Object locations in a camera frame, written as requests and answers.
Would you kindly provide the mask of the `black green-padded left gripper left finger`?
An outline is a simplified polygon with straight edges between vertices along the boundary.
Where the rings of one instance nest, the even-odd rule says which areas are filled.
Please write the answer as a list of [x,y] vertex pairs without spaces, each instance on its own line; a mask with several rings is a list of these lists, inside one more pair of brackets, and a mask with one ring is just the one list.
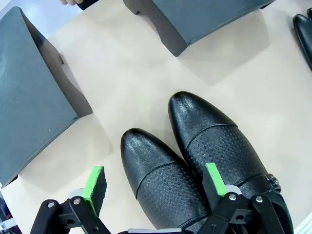
[[103,166],[94,166],[85,187],[63,203],[48,199],[42,202],[30,233],[68,234],[81,228],[85,234],[106,234],[99,218],[107,182]]

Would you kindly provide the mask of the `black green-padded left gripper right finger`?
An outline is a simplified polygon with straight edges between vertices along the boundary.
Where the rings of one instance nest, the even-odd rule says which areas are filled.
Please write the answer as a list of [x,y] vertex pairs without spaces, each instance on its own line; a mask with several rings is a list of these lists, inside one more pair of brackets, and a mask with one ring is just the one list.
[[211,214],[200,234],[291,234],[293,224],[272,174],[259,175],[264,193],[245,197],[234,185],[226,185],[215,163],[206,163],[202,185]]

